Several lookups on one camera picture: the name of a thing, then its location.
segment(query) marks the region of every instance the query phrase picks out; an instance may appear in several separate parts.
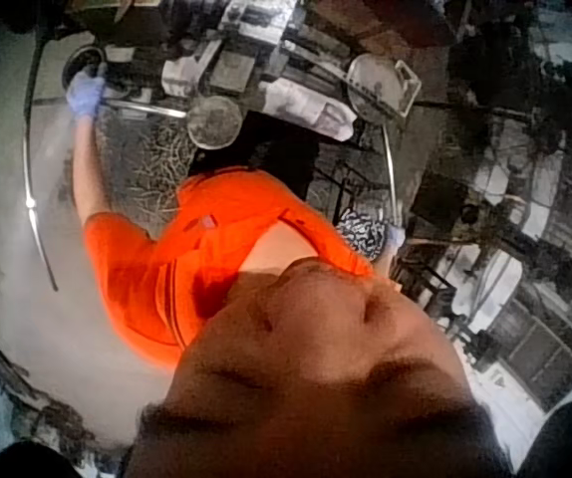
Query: person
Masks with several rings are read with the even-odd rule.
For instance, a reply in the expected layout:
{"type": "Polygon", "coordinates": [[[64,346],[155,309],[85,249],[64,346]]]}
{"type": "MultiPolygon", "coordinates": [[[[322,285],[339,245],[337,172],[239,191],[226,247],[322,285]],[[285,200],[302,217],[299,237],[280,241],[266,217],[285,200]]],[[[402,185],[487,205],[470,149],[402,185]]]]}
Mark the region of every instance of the person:
{"type": "Polygon", "coordinates": [[[117,333],[175,367],[125,476],[502,476],[487,413],[424,312],[262,171],[190,178],[158,241],[112,212],[80,72],[74,197],[117,333]]]}

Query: orange shirt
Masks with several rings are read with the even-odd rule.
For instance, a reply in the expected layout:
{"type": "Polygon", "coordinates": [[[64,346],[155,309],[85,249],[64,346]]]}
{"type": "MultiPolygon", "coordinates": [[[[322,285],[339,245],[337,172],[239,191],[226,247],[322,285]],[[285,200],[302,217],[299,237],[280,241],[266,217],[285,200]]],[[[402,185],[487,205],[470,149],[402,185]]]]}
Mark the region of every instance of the orange shirt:
{"type": "Polygon", "coordinates": [[[179,212],[159,241],[126,217],[101,213],[85,224],[87,250],[116,332],[155,363],[175,366],[205,321],[222,307],[257,240],[284,221],[320,258],[372,275],[333,226],[279,180],[229,168],[190,178],[179,212]]]}

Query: patterned cloth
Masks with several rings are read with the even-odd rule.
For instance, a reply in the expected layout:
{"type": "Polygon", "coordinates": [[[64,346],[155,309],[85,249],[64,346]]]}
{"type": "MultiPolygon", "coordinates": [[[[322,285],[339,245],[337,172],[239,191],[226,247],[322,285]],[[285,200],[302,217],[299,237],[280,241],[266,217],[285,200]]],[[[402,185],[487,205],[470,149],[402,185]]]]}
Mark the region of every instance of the patterned cloth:
{"type": "Polygon", "coordinates": [[[381,255],[386,245],[386,223],[350,208],[344,211],[336,229],[354,251],[371,262],[381,255]]]}

